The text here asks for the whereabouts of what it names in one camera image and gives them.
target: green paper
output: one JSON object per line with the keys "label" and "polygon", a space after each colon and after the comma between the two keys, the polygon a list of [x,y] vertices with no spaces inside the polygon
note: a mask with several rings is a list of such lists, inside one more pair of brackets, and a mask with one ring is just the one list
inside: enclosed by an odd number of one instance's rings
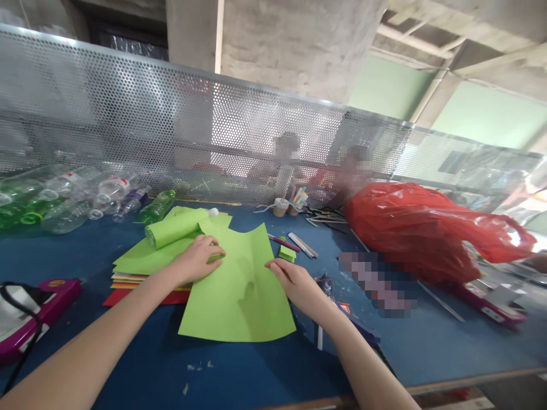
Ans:
{"label": "green paper", "polygon": [[296,260],[296,252],[281,245],[281,248],[279,248],[279,257],[294,263]]}
{"label": "green paper", "polygon": [[178,212],[174,217],[153,223],[144,228],[150,244],[161,249],[186,235],[199,231],[199,222],[209,218],[207,210],[203,208],[186,212]]}
{"label": "green paper", "polygon": [[266,226],[239,233],[199,223],[226,251],[222,265],[195,282],[178,333],[222,342],[267,342],[296,330],[285,291],[264,267],[274,258]]}
{"label": "green paper", "polygon": [[[174,207],[165,219],[173,218],[181,213],[192,211],[192,208]],[[219,214],[210,221],[215,225],[228,227],[232,217],[228,214]],[[193,232],[186,237],[179,239],[157,251],[155,251],[148,243],[148,240],[143,239],[133,248],[114,261],[116,265],[114,272],[134,273],[150,275],[157,270],[169,265],[171,261],[184,251],[190,245],[196,236],[201,232]]]}

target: black strap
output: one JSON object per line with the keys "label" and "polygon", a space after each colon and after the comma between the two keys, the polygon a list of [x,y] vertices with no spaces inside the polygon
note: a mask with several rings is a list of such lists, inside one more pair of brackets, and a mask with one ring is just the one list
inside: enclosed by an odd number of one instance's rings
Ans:
{"label": "black strap", "polygon": [[20,304],[18,301],[13,299],[12,296],[10,295],[10,293],[7,291],[6,286],[22,286],[22,287],[24,287],[24,285],[16,284],[14,282],[4,282],[4,283],[2,283],[2,285],[0,285],[0,296],[2,296],[4,298],[4,300],[6,302],[8,302],[11,306],[13,306],[14,308],[19,309],[21,312],[26,313],[27,315],[32,317],[36,321],[36,332],[34,333],[34,335],[32,335],[32,339],[28,343],[28,346],[27,346],[26,350],[24,351],[23,356],[21,357],[21,359],[19,360],[19,363],[17,363],[17,366],[15,367],[13,372],[11,373],[10,379],[7,381],[6,387],[4,387],[3,395],[8,393],[11,390],[11,388],[13,387],[13,385],[15,384],[15,380],[16,380],[17,376],[19,375],[19,372],[21,371],[21,368],[25,364],[28,356],[30,355],[30,352],[32,352],[32,349],[34,348],[34,345],[36,344],[38,338],[42,334],[42,321],[40,320],[38,315],[36,315],[32,310],[30,310],[26,306]]}

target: person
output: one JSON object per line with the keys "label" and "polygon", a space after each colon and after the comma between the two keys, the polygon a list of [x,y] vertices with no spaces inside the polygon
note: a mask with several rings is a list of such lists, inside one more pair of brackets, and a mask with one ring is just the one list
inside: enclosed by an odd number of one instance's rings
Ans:
{"label": "person", "polygon": [[[0,409],[90,409],[153,310],[177,286],[198,281],[219,267],[222,259],[207,263],[211,256],[225,254],[214,237],[198,236],[168,266],[147,278],[2,397]],[[283,259],[271,260],[266,267],[295,306],[330,335],[361,408],[419,409],[304,268]]]}

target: plastic bottle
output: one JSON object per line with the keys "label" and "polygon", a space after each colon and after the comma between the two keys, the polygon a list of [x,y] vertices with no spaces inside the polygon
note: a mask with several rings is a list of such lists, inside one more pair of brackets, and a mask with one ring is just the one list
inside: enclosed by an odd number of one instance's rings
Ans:
{"label": "plastic bottle", "polygon": [[118,201],[111,201],[107,204],[99,204],[97,200],[93,202],[93,209],[89,211],[89,219],[101,219],[104,215],[115,214],[120,209]]}
{"label": "plastic bottle", "polygon": [[131,184],[135,184],[137,174],[126,171],[117,173],[99,184],[99,193],[95,201],[107,204],[113,200],[121,201],[131,190]]}
{"label": "plastic bottle", "polygon": [[42,187],[42,183],[36,179],[23,179],[5,183],[0,188],[0,207],[28,200]]}
{"label": "plastic bottle", "polygon": [[14,202],[0,207],[0,229],[8,229],[19,223],[25,211],[25,204]]}
{"label": "plastic bottle", "polygon": [[94,201],[99,193],[99,184],[109,178],[114,176],[112,171],[103,171],[98,176],[93,179],[90,179],[85,186],[75,187],[70,193],[70,199],[74,202],[79,202],[84,199]]}
{"label": "plastic bottle", "polygon": [[55,200],[59,196],[67,198],[75,188],[85,187],[89,181],[98,175],[100,175],[100,172],[92,166],[84,166],[64,173],[46,182],[45,189],[40,192],[40,199]]}
{"label": "plastic bottle", "polygon": [[79,228],[87,220],[91,201],[65,201],[49,211],[42,220],[42,228],[50,233],[69,233]]}
{"label": "plastic bottle", "polygon": [[51,211],[58,205],[61,205],[66,198],[57,198],[55,200],[43,200],[34,198],[25,208],[25,212],[21,217],[21,223],[25,225],[34,225],[40,223],[46,213]]}
{"label": "plastic bottle", "polygon": [[161,192],[150,205],[145,206],[138,213],[139,222],[148,225],[161,221],[169,208],[173,206],[176,194],[173,190]]}
{"label": "plastic bottle", "polygon": [[65,173],[67,169],[66,165],[61,164],[47,165],[2,180],[0,182],[0,206],[31,199],[43,188],[45,181]]}
{"label": "plastic bottle", "polygon": [[148,191],[150,191],[150,189],[151,188],[148,185],[141,185],[137,189],[131,190],[131,192],[122,199],[120,208],[112,215],[112,220],[116,223],[121,223],[125,220],[127,214],[138,211],[148,199]]}

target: concrete pillar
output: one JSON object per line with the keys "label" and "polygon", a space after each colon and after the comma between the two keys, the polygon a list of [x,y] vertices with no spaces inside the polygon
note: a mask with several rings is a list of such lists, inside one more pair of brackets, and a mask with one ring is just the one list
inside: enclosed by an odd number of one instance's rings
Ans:
{"label": "concrete pillar", "polygon": [[[166,0],[169,61],[205,71],[215,71],[217,0]],[[182,140],[210,143],[213,136],[213,88],[188,77],[181,91],[189,93],[191,106],[175,116],[174,136]],[[207,169],[208,152],[177,148],[173,165],[180,169]]]}
{"label": "concrete pillar", "polygon": [[221,73],[346,104],[386,0],[225,0]]}
{"label": "concrete pillar", "polygon": [[215,71],[217,0],[166,0],[169,61]]}

